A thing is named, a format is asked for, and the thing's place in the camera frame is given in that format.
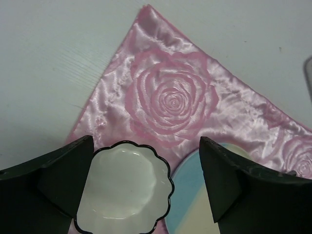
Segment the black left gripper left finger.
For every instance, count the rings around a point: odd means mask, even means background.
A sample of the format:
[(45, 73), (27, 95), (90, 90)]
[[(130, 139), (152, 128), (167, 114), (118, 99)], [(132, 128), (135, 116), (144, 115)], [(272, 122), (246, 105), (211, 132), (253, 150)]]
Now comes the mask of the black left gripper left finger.
[(66, 234), (93, 159), (92, 136), (0, 172), (2, 234)]

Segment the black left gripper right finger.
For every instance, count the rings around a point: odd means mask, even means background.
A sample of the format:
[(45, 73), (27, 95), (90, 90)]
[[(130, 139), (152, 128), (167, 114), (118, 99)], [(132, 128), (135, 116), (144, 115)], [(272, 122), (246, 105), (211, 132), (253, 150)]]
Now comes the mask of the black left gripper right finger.
[(199, 156), (222, 234), (309, 234), (312, 182), (278, 172), (201, 137)]

